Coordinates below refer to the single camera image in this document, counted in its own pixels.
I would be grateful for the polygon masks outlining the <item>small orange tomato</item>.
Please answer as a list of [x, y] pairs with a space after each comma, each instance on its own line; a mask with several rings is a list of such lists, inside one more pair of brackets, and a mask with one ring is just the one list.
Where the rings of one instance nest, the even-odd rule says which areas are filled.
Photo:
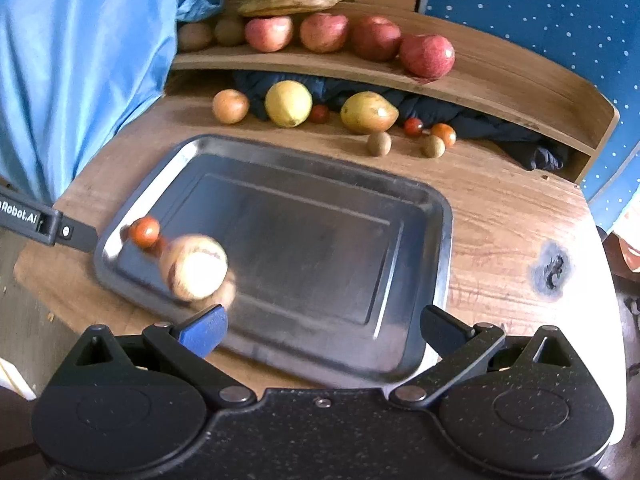
[[160, 222], [151, 216], [139, 218], [128, 226], [127, 234], [137, 248], [150, 249], [160, 238]]

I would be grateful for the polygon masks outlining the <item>red cherry tomato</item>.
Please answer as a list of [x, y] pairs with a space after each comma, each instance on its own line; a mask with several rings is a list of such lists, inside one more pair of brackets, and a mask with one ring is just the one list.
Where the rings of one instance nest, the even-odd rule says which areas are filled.
[[308, 120], [314, 124], [326, 124], [330, 120], [329, 107], [323, 104], [314, 104], [311, 107]]
[[402, 130], [404, 130], [406, 136], [410, 136], [410, 138], [418, 138], [423, 134], [424, 125], [420, 118], [410, 117], [405, 120]]

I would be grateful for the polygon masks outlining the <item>metal tray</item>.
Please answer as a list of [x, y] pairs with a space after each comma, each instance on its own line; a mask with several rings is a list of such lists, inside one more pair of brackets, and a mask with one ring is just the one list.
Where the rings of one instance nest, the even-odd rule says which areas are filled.
[[213, 237], [235, 291], [224, 348], [318, 384], [391, 389], [433, 366], [421, 334], [443, 307], [452, 211], [431, 186], [350, 162], [203, 134], [177, 145], [102, 233], [106, 288], [164, 321], [186, 304], [122, 237], [152, 216], [168, 238]]

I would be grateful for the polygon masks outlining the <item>small brown longan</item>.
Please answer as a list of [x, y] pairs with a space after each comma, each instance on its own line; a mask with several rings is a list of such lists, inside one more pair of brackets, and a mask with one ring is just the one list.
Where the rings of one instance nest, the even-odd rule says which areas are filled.
[[427, 158], [439, 158], [446, 152], [446, 144], [439, 136], [429, 134], [422, 136], [420, 142], [421, 153]]
[[383, 157], [390, 154], [393, 141], [385, 131], [371, 133], [367, 140], [367, 150], [371, 156]]

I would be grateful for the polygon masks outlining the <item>orange round apple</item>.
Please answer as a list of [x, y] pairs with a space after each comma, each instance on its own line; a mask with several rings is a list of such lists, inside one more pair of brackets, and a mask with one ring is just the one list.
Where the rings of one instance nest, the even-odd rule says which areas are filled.
[[250, 108], [246, 95], [238, 90], [224, 89], [216, 93], [212, 101], [214, 117], [224, 125], [242, 122]]

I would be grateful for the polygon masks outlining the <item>orange cherry tomato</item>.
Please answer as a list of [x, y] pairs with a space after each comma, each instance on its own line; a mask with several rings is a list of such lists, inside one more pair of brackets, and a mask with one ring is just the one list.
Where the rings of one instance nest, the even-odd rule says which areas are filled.
[[438, 136], [442, 142], [444, 142], [446, 148], [451, 148], [457, 142], [457, 133], [450, 125], [439, 122], [432, 125], [430, 133], [433, 136]]

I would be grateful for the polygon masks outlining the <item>small brown longan left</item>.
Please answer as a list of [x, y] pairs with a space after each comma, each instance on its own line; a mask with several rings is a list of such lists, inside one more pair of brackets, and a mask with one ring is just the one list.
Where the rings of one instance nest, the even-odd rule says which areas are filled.
[[383, 157], [390, 154], [393, 141], [385, 131], [371, 133], [367, 140], [367, 150], [371, 156]]

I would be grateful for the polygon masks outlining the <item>dark blue jacket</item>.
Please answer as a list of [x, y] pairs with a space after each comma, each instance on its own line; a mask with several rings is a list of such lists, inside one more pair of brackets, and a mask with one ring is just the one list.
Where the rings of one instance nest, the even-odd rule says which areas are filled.
[[264, 101], [267, 91], [277, 82], [295, 80], [305, 86], [316, 104], [337, 112], [348, 98], [361, 91], [372, 91], [398, 109], [398, 124], [411, 118], [424, 127], [446, 124], [463, 140], [494, 142], [526, 170], [558, 171], [570, 159], [570, 149], [555, 140], [520, 125], [462, 105], [420, 96], [407, 91], [364, 84], [363, 82], [291, 73], [269, 73], [260, 70], [234, 70], [234, 88], [250, 101], [250, 111], [259, 119], [268, 118]]

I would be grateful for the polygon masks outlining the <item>brown kiwi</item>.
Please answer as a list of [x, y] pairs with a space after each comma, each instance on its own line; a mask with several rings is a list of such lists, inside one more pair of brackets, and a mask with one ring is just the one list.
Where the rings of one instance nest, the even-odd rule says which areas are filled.
[[178, 29], [178, 51], [203, 50], [214, 41], [214, 30], [208, 23], [186, 23]]
[[235, 47], [245, 42], [244, 23], [239, 18], [221, 18], [214, 27], [216, 44]]

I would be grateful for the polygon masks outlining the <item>yellow green pear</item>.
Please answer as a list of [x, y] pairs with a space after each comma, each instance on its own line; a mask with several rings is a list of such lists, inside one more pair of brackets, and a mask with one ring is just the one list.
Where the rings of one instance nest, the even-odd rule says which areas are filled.
[[363, 91], [345, 101], [340, 115], [352, 133], [371, 134], [388, 130], [398, 119], [399, 110], [380, 94]]

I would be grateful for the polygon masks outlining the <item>yellow lemon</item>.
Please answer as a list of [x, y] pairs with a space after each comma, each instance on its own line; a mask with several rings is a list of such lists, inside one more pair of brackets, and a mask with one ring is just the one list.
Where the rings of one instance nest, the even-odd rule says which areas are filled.
[[281, 128], [295, 128], [301, 125], [308, 118], [311, 107], [311, 93], [295, 80], [277, 82], [265, 96], [267, 115]]

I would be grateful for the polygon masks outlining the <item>brown kiwi right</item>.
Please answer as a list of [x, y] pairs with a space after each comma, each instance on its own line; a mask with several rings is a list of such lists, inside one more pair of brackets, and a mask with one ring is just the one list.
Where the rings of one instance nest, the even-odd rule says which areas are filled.
[[221, 18], [214, 27], [216, 44], [235, 47], [245, 42], [244, 23], [239, 18]]

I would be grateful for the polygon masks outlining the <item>red apple far left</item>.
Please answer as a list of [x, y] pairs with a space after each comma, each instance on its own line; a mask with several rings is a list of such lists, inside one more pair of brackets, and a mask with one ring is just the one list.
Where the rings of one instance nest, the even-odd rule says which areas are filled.
[[271, 53], [287, 47], [293, 38], [293, 21], [289, 16], [253, 18], [245, 25], [245, 40], [255, 50]]

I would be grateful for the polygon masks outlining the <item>red apple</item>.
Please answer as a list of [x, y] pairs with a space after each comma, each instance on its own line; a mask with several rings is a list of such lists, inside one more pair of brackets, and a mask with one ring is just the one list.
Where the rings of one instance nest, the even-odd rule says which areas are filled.
[[314, 53], [341, 50], [349, 33], [349, 19], [345, 15], [315, 13], [307, 16], [299, 26], [299, 39]]
[[245, 40], [255, 50], [271, 53], [287, 47], [293, 38], [293, 21], [289, 16], [253, 18], [245, 25]]
[[401, 41], [399, 58], [414, 76], [437, 80], [454, 67], [456, 51], [442, 35], [407, 35]]
[[350, 32], [350, 48], [358, 58], [388, 62], [396, 58], [402, 40], [400, 27], [384, 16], [358, 18]]

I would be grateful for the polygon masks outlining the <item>blue dotted fabric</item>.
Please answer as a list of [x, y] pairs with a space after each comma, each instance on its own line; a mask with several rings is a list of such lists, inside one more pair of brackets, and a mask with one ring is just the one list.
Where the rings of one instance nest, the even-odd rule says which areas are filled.
[[421, 0], [422, 12], [533, 50], [591, 81], [620, 122], [580, 187], [600, 228], [639, 197], [639, 0]]

